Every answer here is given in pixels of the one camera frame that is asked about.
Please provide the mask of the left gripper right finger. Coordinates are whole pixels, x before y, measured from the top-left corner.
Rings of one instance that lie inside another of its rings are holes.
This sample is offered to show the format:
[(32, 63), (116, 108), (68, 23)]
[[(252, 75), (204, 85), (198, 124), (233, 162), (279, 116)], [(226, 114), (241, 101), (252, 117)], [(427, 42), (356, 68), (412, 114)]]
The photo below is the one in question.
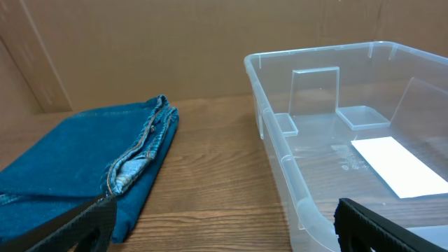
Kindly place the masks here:
[(334, 217), (341, 252), (447, 252), (349, 198), (339, 199)]

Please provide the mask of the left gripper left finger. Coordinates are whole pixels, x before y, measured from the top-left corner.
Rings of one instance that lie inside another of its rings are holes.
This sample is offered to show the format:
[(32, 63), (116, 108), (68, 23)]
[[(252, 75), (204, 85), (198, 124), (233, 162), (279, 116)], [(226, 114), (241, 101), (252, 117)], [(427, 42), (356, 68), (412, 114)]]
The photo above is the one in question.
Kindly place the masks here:
[(114, 196), (99, 195), (1, 244), (2, 251), (106, 251), (116, 224)]

